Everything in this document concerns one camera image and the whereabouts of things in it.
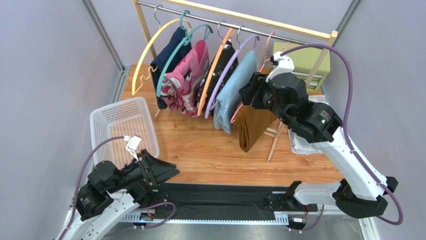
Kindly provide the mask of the yellow hanger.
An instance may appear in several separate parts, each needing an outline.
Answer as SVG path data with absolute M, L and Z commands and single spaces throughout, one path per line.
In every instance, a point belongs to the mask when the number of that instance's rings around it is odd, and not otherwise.
M 139 72 L 142 68 L 144 59 L 146 58 L 146 56 L 149 52 L 151 53 L 153 58 L 157 57 L 157 52 L 156 52 L 155 47 L 154 47 L 155 40 L 160 36 L 160 34 L 166 28 L 168 28 L 169 26 L 171 26 L 174 23 L 178 23 L 180 20 L 178 18 L 173 19 L 173 20 L 170 20 L 169 22 L 167 22 L 163 25 L 161 25 L 159 23 L 157 32 L 152 36 L 151 33 L 150 33 L 150 30 L 149 30 L 149 27 L 148 27 L 148 23 L 147 23 L 146 18 L 145 18 L 145 14 L 142 10 L 141 4 L 139 4 L 137 0 L 133 0 L 132 5 L 133 5 L 133 8 L 135 10 L 136 16 L 138 18 L 139 25 L 142 29 L 143 36 L 146 40 L 146 46 L 145 46 L 144 50 L 142 51 L 142 53 L 140 55 L 140 58 L 139 58 L 138 63 L 136 65 L 134 75 L 133 75 L 133 78 L 132 78 L 132 82 L 131 82 L 131 94 L 133 96 L 135 96 L 136 93 L 143 87 L 144 82 L 146 82 L 147 80 L 149 80 L 151 78 L 150 76 L 145 76 L 145 75 L 138 77 L 138 75 L 139 75 Z

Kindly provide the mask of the pink patterned garment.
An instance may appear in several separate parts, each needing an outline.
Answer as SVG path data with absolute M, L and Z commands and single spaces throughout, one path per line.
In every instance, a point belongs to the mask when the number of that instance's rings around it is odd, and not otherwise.
M 165 74 L 160 96 L 171 111 L 198 117 L 196 95 L 209 63 L 206 41 L 199 40 L 174 70 Z

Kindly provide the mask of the teal hanger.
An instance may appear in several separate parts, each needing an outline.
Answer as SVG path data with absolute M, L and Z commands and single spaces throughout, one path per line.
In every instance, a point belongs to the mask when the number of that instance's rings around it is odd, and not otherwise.
M 205 27 L 205 32 L 204 32 L 204 37 L 203 40 L 205 41 L 208 37 L 209 34 L 213 33 L 213 29 L 210 25 L 208 24 L 200 24 L 197 27 L 193 28 L 192 30 L 190 30 L 189 32 L 187 31 L 187 29 L 185 27 L 183 27 L 182 25 L 182 21 L 184 19 L 185 14 L 190 14 L 190 11 L 188 9 L 184 10 L 181 15 L 180 15 L 180 19 L 179 19 L 179 26 L 182 30 L 184 30 L 185 32 L 185 37 L 180 41 L 180 43 L 177 45 L 177 47 L 174 49 L 174 51 L 171 53 L 170 57 L 168 58 L 164 68 L 162 69 L 162 72 L 160 74 L 159 77 L 159 81 L 157 83 L 157 88 L 156 88 L 156 97 L 160 98 L 161 97 L 161 90 L 163 88 L 163 79 L 164 76 L 170 66 L 170 63 L 172 62 L 173 58 L 175 57 L 175 55 L 178 53 L 178 51 L 180 50 L 180 48 L 182 46 L 187 46 L 189 43 L 191 43 L 192 40 L 192 36 L 194 34 L 195 31 L 197 31 L 199 28 Z

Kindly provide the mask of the pink wire hanger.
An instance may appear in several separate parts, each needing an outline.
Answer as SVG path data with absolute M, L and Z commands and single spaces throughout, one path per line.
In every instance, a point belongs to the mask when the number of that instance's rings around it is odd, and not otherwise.
M 268 44 L 269 44 L 269 41 L 270 41 L 270 39 L 271 39 L 272 35 L 274 35 L 274 34 L 275 34 L 275 32 L 274 32 L 274 31 L 273 31 L 273 32 L 271 32 L 271 33 L 269 34 L 269 36 L 268 36 L 268 39 L 266 40 L 266 44 L 265 44 L 265 52 L 264 52 L 264 61 L 263 61 L 262 66 L 260 67 L 259 72 L 262 72 L 262 70 L 264 69 L 264 67 L 265 67 L 265 65 L 266 65 L 266 63 L 267 63 L 267 62 L 271 62 L 271 59 L 270 59 L 270 58 L 267 58 L 267 53 L 268 53 Z

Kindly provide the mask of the metal rack rod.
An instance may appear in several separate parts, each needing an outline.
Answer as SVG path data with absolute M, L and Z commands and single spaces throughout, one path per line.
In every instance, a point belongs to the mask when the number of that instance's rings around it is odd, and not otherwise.
M 140 0 L 136 0 L 135 3 L 139 7 L 151 8 L 151 9 L 154 9 L 154 11 L 160 10 L 162 12 L 174 14 L 174 15 L 177 15 L 177 16 L 180 16 L 182 14 L 181 11 L 173 10 L 173 9 L 170 9 L 170 8 L 165 8 L 161 4 L 160 5 L 153 5 L 153 4 L 146 3 L 146 2 L 143 2 L 143 1 L 140 1 Z M 185 13 L 184 16 L 186 18 L 189 18 L 189 19 L 194 19 L 194 20 L 205 22 L 205 23 L 213 24 L 213 25 L 216 25 L 218 27 L 227 27 L 227 28 L 230 28 L 230 29 L 243 31 L 243 32 L 247 32 L 247 33 L 252 33 L 252 34 L 263 36 L 263 37 L 269 36 L 268 33 L 261 32 L 261 31 L 258 31 L 258 30 L 254 30 L 254 29 L 251 29 L 251 28 L 247 28 L 244 25 L 230 24 L 230 23 L 227 23 L 223 20 L 217 21 L 217 20 L 213 20 L 213 19 L 209 19 L 209 18 L 205 18 L 205 17 L 201 17 L 201 16 L 189 14 L 189 13 Z M 307 45 L 308 44 L 308 42 L 295 40 L 295 39 L 291 39 L 291 38 L 286 38 L 286 37 L 282 37 L 282 36 L 279 36 L 279 35 L 272 35 L 271 38 L 275 39 L 275 40 L 290 42 L 290 43 L 299 44 L 299 45 Z

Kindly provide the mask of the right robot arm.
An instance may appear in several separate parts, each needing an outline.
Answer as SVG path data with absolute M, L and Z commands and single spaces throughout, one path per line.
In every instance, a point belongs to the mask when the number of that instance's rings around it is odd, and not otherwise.
M 342 119 L 332 107 L 309 100 L 306 84 L 293 73 L 280 73 L 271 80 L 255 72 L 239 91 L 244 105 L 268 110 L 289 130 L 325 154 L 343 175 L 331 183 L 294 181 L 286 195 L 302 205 L 330 205 L 356 219 L 380 217 L 388 202 L 385 195 L 395 191 L 398 181 L 384 176 L 367 162 L 344 136 Z

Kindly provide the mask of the white plastic basket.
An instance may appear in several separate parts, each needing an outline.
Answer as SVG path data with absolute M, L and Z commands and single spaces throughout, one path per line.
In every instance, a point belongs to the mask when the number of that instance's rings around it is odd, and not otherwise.
M 147 101 L 134 97 L 95 109 L 89 116 L 91 145 L 94 149 L 112 137 L 134 136 L 141 138 L 137 151 L 147 150 L 157 158 L 160 148 Z M 127 142 L 113 140 L 100 147 L 92 157 L 92 165 L 111 161 L 118 169 L 129 164 L 133 156 L 126 150 Z

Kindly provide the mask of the black patterned garment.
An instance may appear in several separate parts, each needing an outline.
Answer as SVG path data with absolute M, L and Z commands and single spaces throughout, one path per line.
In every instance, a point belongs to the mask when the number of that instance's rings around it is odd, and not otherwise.
M 231 60 L 231 57 L 236 52 L 232 40 L 228 39 L 224 44 L 221 44 L 222 48 L 221 50 L 218 50 L 216 52 L 216 55 L 213 57 L 213 60 L 209 64 L 206 73 L 204 74 L 200 86 L 197 91 L 197 95 L 195 97 L 195 104 L 197 107 L 197 113 L 200 117 L 202 114 L 206 113 L 206 109 L 208 106 L 208 102 L 212 96 L 212 93 L 223 74 L 223 71 L 228 64 L 228 62 Z M 205 91 L 205 95 L 203 95 L 204 89 L 206 87 L 206 81 L 210 75 L 211 68 L 214 67 L 214 70 L 212 71 L 210 82 L 208 82 L 208 86 Z

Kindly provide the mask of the green drawer box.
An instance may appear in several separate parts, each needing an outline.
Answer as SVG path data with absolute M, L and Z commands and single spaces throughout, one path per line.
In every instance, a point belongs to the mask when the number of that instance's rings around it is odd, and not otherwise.
M 271 56 L 275 52 L 284 52 L 289 49 L 294 49 L 298 46 L 299 44 L 296 43 L 276 41 L 273 43 L 271 51 L 268 52 L 267 58 L 271 59 Z M 290 57 L 294 63 L 294 71 L 291 73 L 296 75 L 299 79 L 306 81 L 310 76 L 314 65 L 317 63 L 317 59 L 321 53 L 321 49 L 314 47 L 303 48 L 287 53 L 286 55 Z M 327 53 L 317 71 L 313 75 L 310 83 L 306 85 L 306 91 L 310 94 L 316 94 L 320 92 L 322 83 L 330 73 L 330 70 L 330 54 Z

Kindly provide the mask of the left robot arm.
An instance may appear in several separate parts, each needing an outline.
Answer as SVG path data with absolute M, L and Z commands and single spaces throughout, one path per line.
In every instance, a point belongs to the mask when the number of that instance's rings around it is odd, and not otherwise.
M 154 188 L 178 175 L 175 164 L 147 150 L 121 169 L 111 161 L 99 162 L 77 193 L 76 211 L 58 235 L 59 240 L 101 238 L 129 212 L 154 205 Z

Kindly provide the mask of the purple hanger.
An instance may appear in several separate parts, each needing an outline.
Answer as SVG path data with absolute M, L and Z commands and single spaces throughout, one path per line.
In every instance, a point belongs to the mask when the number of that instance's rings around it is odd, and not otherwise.
M 234 52 L 234 54 L 232 55 L 232 57 L 230 58 L 230 60 L 228 61 L 227 65 L 225 66 L 224 70 L 222 71 L 222 75 L 220 76 L 220 78 L 218 79 L 211 95 L 210 95 L 210 99 L 207 103 L 207 107 L 206 107 L 206 111 L 204 114 L 204 118 L 208 119 L 209 115 L 210 115 L 210 111 L 214 109 L 214 107 L 216 106 L 216 96 L 217 93 L 219 91 L 219 88 L 224 80 L 224 78 L 226 77 L 229 69 L 231 68 L 231 66 L 233 65 L 235 59 L 238 57 L 240 51 L 252 40 L 254 39 L 254 44 L 253 44 L 253 49 L 256 48 L 258 41 L 260 40 L 260 36 L 258 34 L 253 34 L 251 36 L 249 36 L 243 43 L 241 43 L 238 47 L 238 49 Z

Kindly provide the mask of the light blue garment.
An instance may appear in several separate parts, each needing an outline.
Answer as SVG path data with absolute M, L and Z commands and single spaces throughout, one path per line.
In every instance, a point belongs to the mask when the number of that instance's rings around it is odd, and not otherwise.
M 227 134 L 232 133 L 231 118 L 242 100 L 239 90 L 249 83 L 253 73 L 257 71 L 257 63 L 256 53 L 253 50 L 247 52 L 222 90 L 217 94 L 217 104 L 213 112 L 213 122 L 216 129 L 223 129 Z

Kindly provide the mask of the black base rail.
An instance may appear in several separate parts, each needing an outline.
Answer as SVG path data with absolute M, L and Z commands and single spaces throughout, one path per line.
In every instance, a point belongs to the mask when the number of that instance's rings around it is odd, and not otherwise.
M 316 213 L 319 207 L 291 203 L 285 186 L 163 183 L 152 204 L 175 205 L 172 220 L 268 221 L 275 212 Z

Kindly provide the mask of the brown trousers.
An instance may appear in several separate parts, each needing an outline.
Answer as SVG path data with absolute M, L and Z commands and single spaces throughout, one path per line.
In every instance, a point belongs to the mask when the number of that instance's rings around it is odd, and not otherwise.
M 233 123 L 238 133 L 240 148 L 246 153 L 249 152 L 276 119 L 277 117 L 267 109 L 255 109 L 249 105 L 243 105 Z

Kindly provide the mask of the wooden clothes rack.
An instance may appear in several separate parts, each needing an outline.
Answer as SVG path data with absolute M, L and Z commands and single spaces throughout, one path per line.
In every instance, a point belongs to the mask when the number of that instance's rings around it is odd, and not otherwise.
M 339 34 L 339 32 L 336 30 L 333 30 L 330 34 L 328 34 L 328 33 L 320 32 L 316 30 L 311 30 L 308 28 L 294 26 L 294 25 L 258 17 L 258 16 L 252 16 L 245 13 L 213 7 L 213 6 L 191 2 L 187 0 L 166 0 L 165 2 L 169 4 L 185 7 L 185 8 L 199 10 L 206 13 L 216 14 L 223 17 L 230 17 L 236 20 L 241 20 L 243 22 L 254 23 L 257 25 L 270 27 L 278 31 L 284 31 L 284 32 L 294 33 L 297 35 L 318 39 L 321 41 L 325 41 L 326 45 L 328 46 L 334 45 Z

